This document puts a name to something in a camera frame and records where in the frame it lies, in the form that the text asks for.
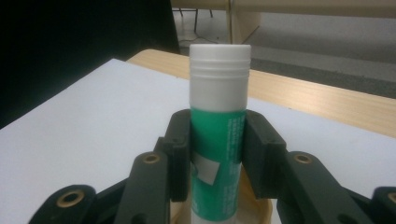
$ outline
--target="wooden surface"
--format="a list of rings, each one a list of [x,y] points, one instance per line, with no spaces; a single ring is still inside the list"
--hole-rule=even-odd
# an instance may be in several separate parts
[[[186,56],[147,49],[128,62],[189,78],[189,58]],[[396,137],[394,99],[254,70],[250,70],[248,96]]]

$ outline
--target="white paper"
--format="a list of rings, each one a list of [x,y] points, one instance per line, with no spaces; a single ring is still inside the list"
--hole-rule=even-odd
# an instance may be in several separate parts
[[[173,113],[189,108],[189,82],[117,60],[99,67],[0,130],[0,223],[27,223],[56,190],[100,192],[151,151]],[[249,99],[288,144],[317,156],[346,188],[371,197],[396,185],[396,140]]]

